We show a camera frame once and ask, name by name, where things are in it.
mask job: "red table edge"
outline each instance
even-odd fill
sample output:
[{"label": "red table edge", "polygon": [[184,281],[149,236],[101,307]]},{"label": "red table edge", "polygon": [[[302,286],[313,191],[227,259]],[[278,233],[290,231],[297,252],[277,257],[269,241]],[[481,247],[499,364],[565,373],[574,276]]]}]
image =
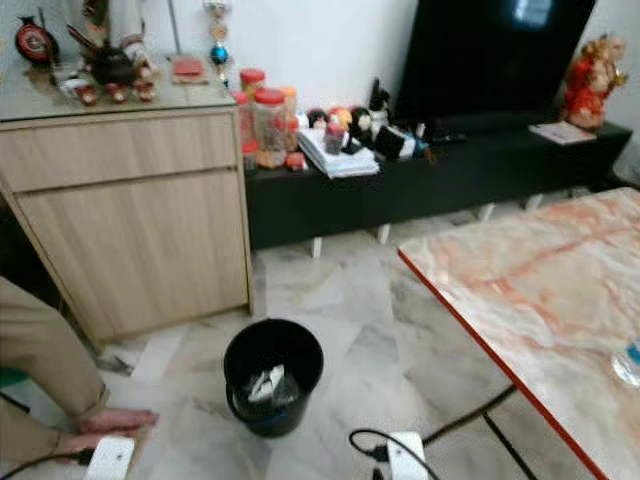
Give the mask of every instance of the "red table edge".
[{"label": "red table edge", "polygon": [[545,418],[547,423],[553,427],[553,429],[562,437],[565,443],[569,446],[573,453],[575,453],[580,461],[591,471],[591,473],[599,480],[609,480],[602,470],[595,464],[593,460],[587,455],[587,453],[578,445],[573,437],[560,425],[554,416],[545,408],[545,406],[536,398],[536,396],[529,390],[526,385],[520,380],[515,373],[507,366],[507,364],[500,358],[500,356],[493,351],[493,349],[482,339],[482,337],[467,323],[464,317],[451,305],[433,285],[416,267],[413,262],[405,255],[402,249],[397,249],[398,255],[407,264],[409,269],[424,283],[427,288],[433,293],[444,307],[449,310],[449,313],[453,315],[458,322],[464,327],[464,329],[473,337],[473,339],[482,347],[482,349],[491,357],[491,359],[498,364],[502,371],[511,379],[513,384],[527,397],[527,399],[533,404],[533,406],[540,412]]}]

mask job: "tv stand leg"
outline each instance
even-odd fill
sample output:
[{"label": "tv stand leg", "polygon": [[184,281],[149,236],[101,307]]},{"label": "tv stand leg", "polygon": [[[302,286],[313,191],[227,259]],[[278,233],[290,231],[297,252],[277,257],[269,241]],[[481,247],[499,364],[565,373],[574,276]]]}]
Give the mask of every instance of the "tv stand leg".
[{"label": "tv stand leg", "polygon": [[539,193],[537,195],[531,195],[529,197],[529,200],[527,200],[527,202],[524,205],[525,211],[532,212],[540,208],[540,203],[542,203],[543,198],[544,198],[544,195],[542,193]]},{"label": "tv stand leg", "polygon": [[322,237],[315,237],[311,243],[311,257],[320,258],[322,255]]},{"label": "tv stand leg", "polygon": [[491,214],[493,213],[493,210],[496,208],[496,204],[495,203],[488,203],[487,205],[485,205],[484,207],[481,207],[478,210],[478,220],[480,220],[480,222],[484,223],[484,222],[488,222],[489,219],[491,218]]},{"label": "tv stand leg", "polygon": [[389,232],[391,231],[391,224],[385,223],[378,227],[378,243],[380,245],[386,245],[389,240]]}]

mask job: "stack of books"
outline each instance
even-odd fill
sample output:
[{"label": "stack of books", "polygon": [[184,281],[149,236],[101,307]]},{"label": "stack of books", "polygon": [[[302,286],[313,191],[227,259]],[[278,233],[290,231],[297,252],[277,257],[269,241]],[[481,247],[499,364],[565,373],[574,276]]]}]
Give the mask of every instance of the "stack of books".
[{"label": "stack of books", "polygon": [[380,165],[368,148],[363,148],[355,155],[342,152],[331,155],[325,152],[323,139],[322,130],[303,129],[298,132],[300,148],[327,177],[357,177],[380,172]]}]

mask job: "black trash bin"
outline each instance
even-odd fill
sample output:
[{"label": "black trash bin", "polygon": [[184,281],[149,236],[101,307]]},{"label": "black trash bin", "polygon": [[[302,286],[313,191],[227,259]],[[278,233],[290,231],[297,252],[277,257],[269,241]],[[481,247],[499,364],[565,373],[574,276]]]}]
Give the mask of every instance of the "black trash bin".
[{"label": "black trash bin", "polygon": [[[277,410],[250,403],[246,386],[251,378],[278,365],[284,365],[285,372],[298,383],[299,398]],[[302,421],[323,366],[322,348],[306,328],[279,319],[255,323],[236,335],[224,356],[229,408],[256,435],[269,438],[286,435]]]}]

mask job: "wooden cabinet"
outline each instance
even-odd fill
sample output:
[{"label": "wooden cabinet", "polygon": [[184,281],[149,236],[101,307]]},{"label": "wooden cabinet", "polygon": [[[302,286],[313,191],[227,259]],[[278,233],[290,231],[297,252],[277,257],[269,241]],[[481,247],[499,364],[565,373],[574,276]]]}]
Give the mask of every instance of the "wooden cabinet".
[{"label": "wooden cabinet", "polygon": [[251,304],[233,100],[3,122],[0,187],[96,345]]}]

